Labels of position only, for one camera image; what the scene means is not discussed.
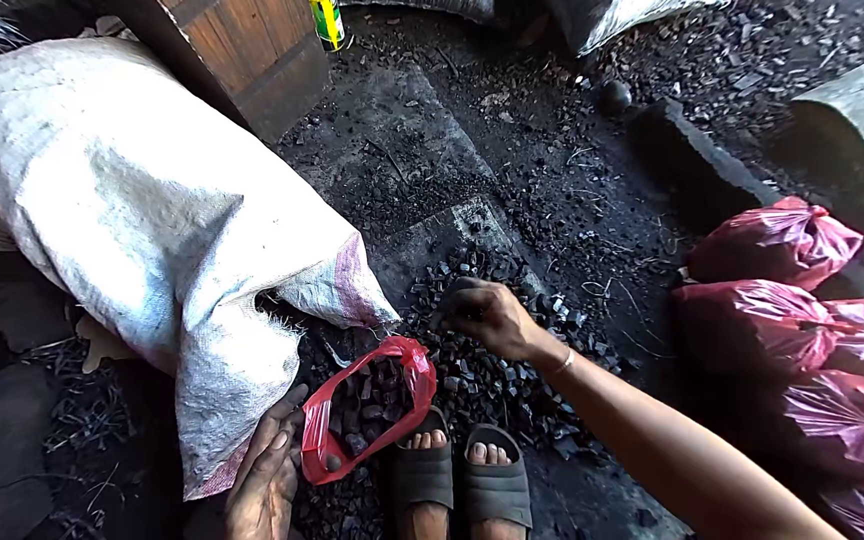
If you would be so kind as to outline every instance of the bracelet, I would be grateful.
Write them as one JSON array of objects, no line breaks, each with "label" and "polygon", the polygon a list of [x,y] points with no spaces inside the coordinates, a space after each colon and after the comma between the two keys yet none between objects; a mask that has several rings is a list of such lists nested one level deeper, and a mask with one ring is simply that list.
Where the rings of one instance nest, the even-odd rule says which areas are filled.
[{"label": "bracelet", "polygon": [[575,350],[572,350],[570,348],[568,350],[568,357],[565,359],[565,362],[562,362],[561,365],[558,366],[555,369],[555,371],[553,371],[551,373],[551,375],[558,375],[558,374],[566,371],[567,369],[569,369],[569,366],[572,365],[573,363],[575,363]]}]

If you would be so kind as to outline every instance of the wooden post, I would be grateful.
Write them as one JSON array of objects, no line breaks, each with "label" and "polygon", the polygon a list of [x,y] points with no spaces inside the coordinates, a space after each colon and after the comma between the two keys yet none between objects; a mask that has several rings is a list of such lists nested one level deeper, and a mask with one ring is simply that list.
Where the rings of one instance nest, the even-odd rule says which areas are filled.
[{"label": "wooden post", "polygon": [[190,92],[268,143],[329,85],[307,0],[122,0],[117,15]]}]

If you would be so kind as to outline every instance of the gray sandal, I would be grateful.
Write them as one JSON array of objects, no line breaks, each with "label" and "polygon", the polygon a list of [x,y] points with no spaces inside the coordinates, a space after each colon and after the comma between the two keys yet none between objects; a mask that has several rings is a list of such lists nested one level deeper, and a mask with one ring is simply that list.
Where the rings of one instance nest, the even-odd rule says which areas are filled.
[{"label": "gray sandal", "polygon": [[[405,448],[405,443],[415,434],[431,434],[434,430],[441,430],[445,434],[444,447]],[[418,427],[395,441],[391,470],[396,515],[404,515],[409,505],[415,503],[439,503],[449,510],[455,507],[452,494],[452,439],[446,418],[438,407],[430,407]]]},{"label": "gray sandal", "polygon": [[[474,465],[469,450],[475,443],[504,448],[510,465]],[[470,523],[504,519],[532,529],[529,478],[522,450],[509,433],[495,425],[476,423],[462,454],[465,468],[465,513]]]}]

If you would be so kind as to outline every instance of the fingernail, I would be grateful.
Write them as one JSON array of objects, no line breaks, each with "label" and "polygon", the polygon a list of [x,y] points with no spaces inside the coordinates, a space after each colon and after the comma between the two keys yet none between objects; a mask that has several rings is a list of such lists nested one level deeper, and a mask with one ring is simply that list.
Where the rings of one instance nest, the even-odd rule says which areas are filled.
[{"label": "fingernail", "polygon": [[285,442],[289,440],[289,433],[287,431],[280,431],[275,438],[271,439],[271,449],[278,450],[285,446]]}]

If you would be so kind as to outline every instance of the hand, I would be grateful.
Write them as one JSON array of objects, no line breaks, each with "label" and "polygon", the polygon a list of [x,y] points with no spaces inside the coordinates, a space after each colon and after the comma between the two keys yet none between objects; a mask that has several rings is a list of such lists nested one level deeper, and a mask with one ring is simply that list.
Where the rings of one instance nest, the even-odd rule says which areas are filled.
[{"label": "hand", "polygon": [[306,399],[300,384],[271,406],[258,421],[242,465],[225,503],[227,540],[285,540],[289,534],[292,499],[299,486],[293,458],[296,427],[305,418],[296,409]]},{"label": "hand", "polygon": [[486,349],[514,361],[556,368],[569,357],[569,348],[536,324],[512,291],[503,284],[459,277],[445,291],[433,326],[461,332]]}]

